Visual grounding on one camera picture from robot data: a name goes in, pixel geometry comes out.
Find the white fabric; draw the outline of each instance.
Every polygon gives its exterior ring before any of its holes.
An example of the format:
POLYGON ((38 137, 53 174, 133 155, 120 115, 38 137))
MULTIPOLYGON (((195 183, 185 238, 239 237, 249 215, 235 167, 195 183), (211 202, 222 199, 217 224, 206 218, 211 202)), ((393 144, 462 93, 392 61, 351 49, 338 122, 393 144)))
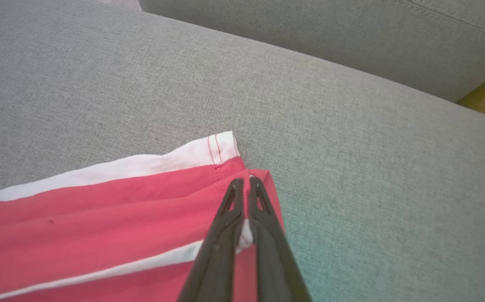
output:
POLYGON ((240 156, 237 142, 233 132, 227 131, 191 141, 165 155, 134 155, 43 180, 7 187, 0 191, 0 201, 16 200, 62 187, 92 185, 208 164, 220 165, 237 156, 240 156))
POLYGON ((252 230, 250 229, 250 221, 245 219, 242 224, 241 236, 239 237, 239 242, 237 243, 237 254, 243 249, 250 247, 254 244, 254 236, 252 235, 252 230))

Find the gray upholstery fabric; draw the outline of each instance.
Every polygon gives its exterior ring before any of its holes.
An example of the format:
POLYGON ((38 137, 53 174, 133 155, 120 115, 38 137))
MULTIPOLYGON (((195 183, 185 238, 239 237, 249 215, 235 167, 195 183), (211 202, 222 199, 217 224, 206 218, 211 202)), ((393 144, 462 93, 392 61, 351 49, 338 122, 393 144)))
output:
POLYGON ((140 0, 456 102, 485 81, 485 0, 140 0))
POLYGON ((485 301, 485 115, 95 2, 0 0, 0 189, 234 130, 315 302, 485 301))

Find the striped cloth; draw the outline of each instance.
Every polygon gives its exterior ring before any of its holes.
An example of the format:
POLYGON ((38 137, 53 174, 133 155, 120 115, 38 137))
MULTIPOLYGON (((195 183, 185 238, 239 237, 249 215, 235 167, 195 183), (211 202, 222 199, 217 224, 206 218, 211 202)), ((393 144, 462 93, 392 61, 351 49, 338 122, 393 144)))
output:
MULTIPOLYGON (((0 299, 174 301, 229 183, 242 177, 248 192, 251 174, 283 225, 271 175, 246 169, 232 132, 3 189, 0 299)), ((234 298, 251 302, 256 256, 244 226, 234 298)))

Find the white stripe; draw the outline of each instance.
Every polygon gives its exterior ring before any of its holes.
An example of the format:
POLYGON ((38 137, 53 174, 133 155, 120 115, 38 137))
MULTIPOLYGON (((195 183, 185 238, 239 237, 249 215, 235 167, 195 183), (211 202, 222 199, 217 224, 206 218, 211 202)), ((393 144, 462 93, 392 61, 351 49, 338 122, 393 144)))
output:
MULTIPOLYGON (((202 243, 203 243, 203 240, 195 241, 188 245, 183 245, 179 248, 169 250, 168 252, 158 254, 157 256, 137 260, 134 262, 129 262, 126 264, 121 264, 119 266, 114 266, 109 269, 95 271, 93 273, 87 273, 85 275, 80 275, 76 277, 70 277, 70 278, 60 279, 60 280, 51 281, 51 282, 39 283, 28 287, 24 287, 22 289, 5 292, 3 294, 0 294, 0 299, 18 296, 20 294, 27 294, 29 292, 34 292, 34 291, 54 289, 56 287, 85 283, 89 281, 106 279, 110 277, 127 275, 130 273, 137 273, 139 271, 160 268, 162 266, 171 266, 173 264, 193 261, 196 259, 196 256, 200 251, 202 243)), ((250 223, 248 219, 245 219, 244 223, 242 224, 241 236, 239 238, 239 243, 236 249, 237 254, 241 252, 243 249, 248 248, 252 244, 253 244, 253 237, 252 237, 252 231, 250 230, 250 223)))
POLYGON ((221 164, 237 156, 240 156, 237 142, 233 132, 227 131, 191 141, 165 155, 134 155, 43 180, 7 187, 0 191, 0 201, 11 201, 63 187, 92 185, 122 178, 221 164))

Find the sofa seam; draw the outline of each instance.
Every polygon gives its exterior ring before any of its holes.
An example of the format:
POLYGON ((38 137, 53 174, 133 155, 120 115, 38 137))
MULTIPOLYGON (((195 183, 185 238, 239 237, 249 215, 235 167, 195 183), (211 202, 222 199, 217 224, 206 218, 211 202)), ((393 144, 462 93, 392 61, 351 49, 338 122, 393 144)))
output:
POLYGON ((451 11, 451 10, 448 10, 442 6, 438 6, 438 5, 435 5, 435 4, 431 4, 430 2, 431 0, 420 0, 421 4, 424 4, 424 5, 427 5, 429 7, 433 7, 434 9, 431 9, 431 8, 427 8, 429 10, 432 10, 432 11, 435 11, 435 12, 438 12, 438 10, 441 10, 443 12, 445 12, 446 14, 448 14, 450 18, 453 18, 453 19, 456 19, 457 21, 461 21, 461 22, 464 22, 462 21, 460 18, 466 20, 466 21, 469 21, 470 23, 472 23, 471 25, 473 26, 477 26, 479 27, 480 29, 485 29, 485 23, 484 22, 481 22, 481 21, 475 21, 467 16, 463 16, 463 15, 460 15, 459 13, 457 12, 454 12, 454 11, 451 11))
POLYGON ((469 24, 469 23, 465 23, 464 21, 457 20, 457 19, 455 19, 455 18, 452 18, 452 17, 450 17, 450 16, 448 16, 448 15, 444 15, 444 14, 442 14, 442 13, 440 13, 440 12, 436 12, 436 11, 434 11, 434 10, 429 10, 428 8, 425 8, 425 7, 423 7, 423 6, 419 6, 419 8, 415 8, 415 7, 413 7, 413 6, 410 6, 410 5, 408 5, 408 4, 405 4, 405 3, 400 2, 400 0, 396 0, 396 4, 399 4, 399 5, 401 5, 401 6, 405 6, 405 7, 409 8, 409 9, 411 9, 411 10, 413 10, 413 11, 417 11, 417 12, 419 12, 419 13, 423 13, 424 15, 427 15, 427 16, 432 17, 432 18, 434 18, 434 19, 438 19, 438 20, 440 20, 440 21, 444 21, 444 22, 446 22, 446 23, 449 23, 449 24, 452 24, 452 25, 456 25, 457 27, 462 28, 462 29, 465 29, 465 30, 467 30, 467 31, 485 33, 485 29, 484 29, 484 28, 482 28, 482 27, 478 27, 478 26, 471 25, 471 24, 469 24), (422 8, 424 8, 425 10, 429 10, 429 11, 432 11, 432 12, 436 12, 436 13, 438 13, 440 16, 433 15, 433 14, 431 14, 431 13, 427 12, 427 11, 424 11, 422 8), (453 19, 454 21, 457 21, 457 23, 455 23, 455 22, 451 22, 451 21, 449 21, 449 20, 446 20, 446 19, 442 18, 441 16, 446 16, 446 17, 448 17, 448 18, 451 18, 451 19, 453 19))
MULTIPOLYGON (((306 57, 306 59, 325 61, 325 62, 328 62, 328 63, 331 63, 331 64, 340 65, 338 63, 334 63, 332 61, 329 61, 327 59, 323 59, 321 57, 314 57, 312 55, 308 55, 306 53, 298 52, 296 50, 283 48, 281 46, 277 46, 277 45, 274 45, 274 44, 268 44, 267 42, 246 38, 245 36, 237 36, 236 34, 233 34, 233 33, 223 32, 220 29, 210 29, 208 27, 200 26, 200 25, 197 25, 197 24, 194 24, 194 23, 189 23, 189 22, 185 22, 185 21, 181 21, 181 20, 178 20, 178 19, 173 19, 173 18, 170 18, 170 17, 161 16, 161 15, 155 15, 154 13, 150 13, 150 12, 146 12, 146 11, 137 11, 137 10, 132 10, 131 8, 123 8, 121 6, 116 6, 116 5, 110 4, 110 3, 98 2, 96 0, 81 0, 81 1, 84 1, 84 2, 87 2, 87 3, 95 3, 95 4, 100 4, 100 5, 106 5, 106 6, 112 7, 112 8, 120 8, 122 10, 126 10, 126 11, 129 11, 129 12, 140 13, 141 15, 144 15, 144 16, 151 15, 151 16, 155 16, 159 19, 163 19, 163 20, 166 20, 166 21, 172 21, 174 23, 182 23, 182 24, 185 24, 187 26, 191 26, 191 27, 194 27, 194 28, 197 28, 197 29, 207 29, 209 31, 216 32, 217 34, 223 34, 224 36, 229 36, 231 38, 242 39, 242 40, 245 40, 247 42, 252 42, 252 43, 262 45, 262 46, 267 47, 267 48, 279 49, 280 51, 285 52, 285 53, 301 55, 301 56, 306 57)), ((362 73, 364 72, 364 71, 360 71, 358 69, 348 67, 348 66, 345 66, 345 65, 342 65, 342 66, 347 67, 347 68, 352 69, 352 70, 355 70, 355 71, 358 71, 358 72, 362 72, 362 73)))

